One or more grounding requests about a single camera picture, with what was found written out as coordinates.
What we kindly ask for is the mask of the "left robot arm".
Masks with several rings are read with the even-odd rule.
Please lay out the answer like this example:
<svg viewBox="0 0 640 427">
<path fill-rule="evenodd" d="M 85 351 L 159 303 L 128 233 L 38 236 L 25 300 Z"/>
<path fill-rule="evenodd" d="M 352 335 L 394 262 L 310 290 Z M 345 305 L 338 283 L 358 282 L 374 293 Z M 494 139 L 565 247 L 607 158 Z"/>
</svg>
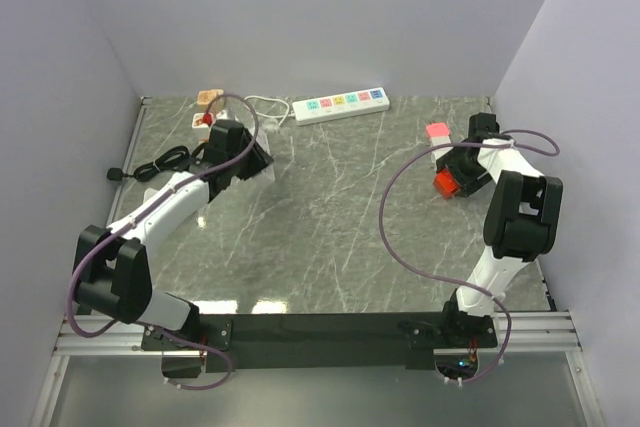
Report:
<svg viewBox="0 0 640 427">
<path fill-rule="evenodd" d="M 202 336 L 198 307 L 153 286 L 149 260 L 188 217 L 213 201 L 232 180 L 249 180 L 273 162 L 257 129 L 218 120 L 207 142 L 151 198 L 107 227 L 89 226 L 78 238 L 66 309 L 75 304 L 113 322 L 157 330 L 176 348 Z"/>
</svg>

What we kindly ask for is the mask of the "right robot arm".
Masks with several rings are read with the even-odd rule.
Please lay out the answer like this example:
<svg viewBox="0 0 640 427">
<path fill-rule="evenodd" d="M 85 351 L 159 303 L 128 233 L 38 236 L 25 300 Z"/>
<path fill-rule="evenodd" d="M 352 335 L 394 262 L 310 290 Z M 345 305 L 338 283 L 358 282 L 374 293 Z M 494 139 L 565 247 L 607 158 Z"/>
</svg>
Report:
<svg viewBox="0 0 640 427">
<path fill-rule="evenodd" d="M 484 250 L 467 284 L 445 303 L 439 334 L 452 346 L 484 344 L 490 316 L 513 278 L 555 243 L 563 183 L 534 168 L 496 116 L 469 118 L 468 136 L 436 160 L 434 187 L 446 199 L 495 188 L 483 226 Z"/>
</svg>

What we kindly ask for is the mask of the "red cube plug adapter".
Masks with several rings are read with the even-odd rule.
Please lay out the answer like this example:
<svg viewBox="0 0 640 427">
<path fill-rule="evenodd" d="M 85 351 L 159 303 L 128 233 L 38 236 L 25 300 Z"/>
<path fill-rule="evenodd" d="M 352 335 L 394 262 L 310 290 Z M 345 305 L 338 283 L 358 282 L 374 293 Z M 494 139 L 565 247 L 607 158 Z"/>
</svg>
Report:
<svg viewBox="0 0 640 427">
<path fill-rule="evenodd" d="M 454 176 L 447 169 L 443 169 L 435 175 L 433 185 L 444 199 L 453 198 L 460 189 Z"/>
</svg>

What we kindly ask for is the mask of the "pink plug adapter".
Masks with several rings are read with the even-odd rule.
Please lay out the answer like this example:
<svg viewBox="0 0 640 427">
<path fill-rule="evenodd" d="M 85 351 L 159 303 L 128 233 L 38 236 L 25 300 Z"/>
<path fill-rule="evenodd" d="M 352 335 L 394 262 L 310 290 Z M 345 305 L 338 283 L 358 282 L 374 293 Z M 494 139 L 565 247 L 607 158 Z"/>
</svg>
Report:
<svg viewBox="0 0 640 427">
<path fill-rule="evenodd" d="M 446 123 L 432 123 L 426 126 L 426 134 L 429 138 L 448 137 L 449 128 Z"/>
</svg>

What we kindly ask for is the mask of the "white multicolour power strip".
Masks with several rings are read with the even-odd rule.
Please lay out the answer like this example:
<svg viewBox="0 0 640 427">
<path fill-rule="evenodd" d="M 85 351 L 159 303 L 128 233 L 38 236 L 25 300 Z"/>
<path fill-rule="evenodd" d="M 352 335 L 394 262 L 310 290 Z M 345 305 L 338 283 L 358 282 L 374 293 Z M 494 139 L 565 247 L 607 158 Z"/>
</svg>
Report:
<svg viewBox="0 0 640 427">
<path fill-rule="evenodd" d="M 390 100 L 382 87 L 292 103 L 295 120 L 300 126 L 385 112 L 389 108 Z"/>
</svg>

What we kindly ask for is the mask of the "white cube plug adapter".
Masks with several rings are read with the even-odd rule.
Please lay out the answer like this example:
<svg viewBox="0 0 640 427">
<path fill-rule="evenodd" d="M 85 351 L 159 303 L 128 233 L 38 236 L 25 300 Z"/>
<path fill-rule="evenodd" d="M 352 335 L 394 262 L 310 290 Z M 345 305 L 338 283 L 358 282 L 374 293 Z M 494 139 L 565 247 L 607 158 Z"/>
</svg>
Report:
<svg viewBox="0 0 640 427">
<path fill-rule="evenodd" d="M 431 146 L 434 150 L 431 152 L 431 157 L 434 163 L 436 163 L 441 157 L 446 155 L 451 149 L 451 139 L 449 136 L 436 136 L 430 138 Z"/>
</svg>

